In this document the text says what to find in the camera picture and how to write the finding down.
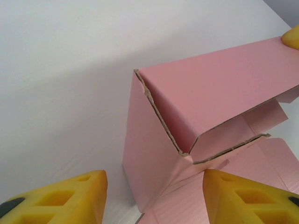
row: white table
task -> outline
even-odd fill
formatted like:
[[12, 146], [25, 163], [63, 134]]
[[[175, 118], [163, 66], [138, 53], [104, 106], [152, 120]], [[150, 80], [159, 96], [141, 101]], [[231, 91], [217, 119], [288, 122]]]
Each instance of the white table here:
[[[289, 29], [262, 0], [4, 0], [0, 21], [0, 201], [105, 169], [104, 224], [140, 215], [121, 166], [132, 70]], [[272, 133], [299, 156], [284, 107]]]

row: white surface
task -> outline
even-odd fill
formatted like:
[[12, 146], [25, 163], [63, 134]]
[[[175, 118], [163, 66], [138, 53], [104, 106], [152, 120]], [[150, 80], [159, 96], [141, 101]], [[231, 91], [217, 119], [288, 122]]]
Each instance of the white surface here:
[[[0, 201], [105, 169], [103, 223], [133, 224], [121, 166], [132, 70], [288, 29], [262, 0], [2, 0]], [[275, 130], [292, 149], [298, 109]]]
[[299, 25], [298, 0], [264, 0], [291, 27]]

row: torn cardboard edge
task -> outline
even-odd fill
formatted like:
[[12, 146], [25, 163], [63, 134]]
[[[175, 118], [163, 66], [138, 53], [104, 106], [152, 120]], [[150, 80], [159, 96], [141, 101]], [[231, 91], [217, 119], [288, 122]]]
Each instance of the torn cardboard edge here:
[[[183, 157], [189, 156], [189, 155], [190, 155], [190, 152], [193, 150], [194, 145], [196, 144], [196, 142], [198, 141], [198, 139], [199, 139], [200, 136], [197, 136], [197, 138], [196, 138], [194, 144], [192, 145], [190, 151], [189, 151], [188, 153], [183, 153], [183, 151], [182, 151], [182, 150], [179, 148], [179, 146], [177, 145], [175, 138], [172, 136], [172, 134], [171, 134], [169, 128], [167, 127], [167, 125], [166, 125], [166, 123], [165, 123], [165, 121], [164, 121], [162, 115], [160, 114], [158, 108], [156, 107], [155, 102], [154, 102], [154, 99], [153, 99], [153, 97], [152, 97], [152, 95], [151, 95], [151, 92], [150, 92], [149, 88], [146, 86], [145, 81], [144, 81], [143, 78], [141, 77], [141, 75], [140, 75], [140, 73], [139, 73], [139, 70], [138, 70], [138, 69], [135, 69], [135, 70], [134, 70], [134, 73], [135, 73], [136, 77], [138, 78], [138, 80], [141, 82], [141, 84], [142, 84], [142, 86], [143, 86], [143, 89], [144, 89], [144, 95], [147, 97], [149, 103], [151, 104], [151, 106], [152, 106], [152, 108], [153, 108], [155, 114], [157, 115], [158, 119], [160, 120], [160, 122], [161, 122], [161, 124], [162, 124], [164, 130], [166, 131], [168, 137], [170, 138], [171, 142], [173, 143], [174, 147], [176, 148], [178, 154], [181, 155], [181, 156], [183, 156]], [[287, 90], [286, 92], [291, 91], [291, 90], [294, 90], [294, 89], [296, 89], [297, 87], [299, 87], [299, 85], [293, 87], [293, 88], [290, 89], [290, 90]], [[283, 92], [283, 93], [281, 93], [281, 94], [279, 94], [279, 95], [277, 95], [277, 96], [275, 96], [275, 97], [272, 97], [272, 98], [270, 98], [269, 100], [266, 100], [266, 101], [260, 103], [259, 105], [256, 105], [255, 107], [250, 108], [250, 109], [248, 109], [247, 111], [244, 111], [244, 112], [242, 112], [242, 113], [240, 113], [240, 114], [238, 114], [238, 115], [236, 115], [236, 116], [234, 116], [234, 117], [232, 117], [232, 118], [230, 118], [230, 119], [228, 119], [228, 120], [222, 122], [221, 124], [219, 124], [219, 125], [217, 125], [217, 126], [211, 128], [210, 130], [213, 130], [213, 129], [217, 128], [218, 126], [220, 126], [220, 125], [222, 125], [222, 124], [224, 124], [224, 123], [230, 121], [231, 119], [233, 119], [233, 118], [235, 118], [235, 117], [237, 117], [237, 116], [240, 116], [240, 115], [242, 115], [242, 114], [244, 114], [244, 113], [246, 113], [246, 112], [248, 112], [248, 111], [254, 110], [254, 109], [256, 109], [257, 107], [261, 106], [262, 104], [265, 104], [265, 103], [267, 103], [267, 102], [269, 102], [269, 101], [275, 99], [276, 97], [285, 94], [286, 92]], [[241, 146], [244, 146], [244, 145], [246, 145], [246, 144], [248, 144], [248, 143], [251, 143], [252, 141], [255, 141], [255, 140], [259, 139], [260, 137], [267, 137], [267, 138], [268, 138], [268, 137], [270, 137], [270, 136], [271, 136], [270, 134], [263, 134], [263, 133], [258, 134], [258, 135], [254, 136], [254, 137], [252, 137], [252, 138], [250, 138], [250, 139], [248, 139], [248, 140], [246, 140], [246, 141], [243, 141], [243, 142], [241, 142], [241, 143], [239, 143], [239, 144], [237, 144], [237, 145], [235, 145], [235, 146], [233, 146], [233, 147], [231, 147], [231, 148], [229, 148], [229, 149], [226, 149], [226, 150], [224, 150], [224, 151], [221, 151], [220, 153], [217, 153], [216, 155], [213, 155], [213, 156], [211, 156], [211, 157], [209, 157], [209, 158], [207, 158], [207, 159], [205, 159], [205, 160], [202, 160], [202, 161], [195, 161], [195, 162], [193, 162], [193, 164], [195, 165], [195, 164], [205, 163], [205, 162], [210, 161], [210, 160], [213, 160], [213, 159], [215, 159], [215, 158], [217, 158], [217, 157], [219, 157], [219, 156], [222, 156], [222, 155], [224, 155], [224, 154], [227, 154], [227, 153], [229, 153], [229, 152], [231, 152], [231, 151], [234, 151], [234, 150], [236, 150], [237, 148], [239, 148], [239, 147], [241, 147]]]

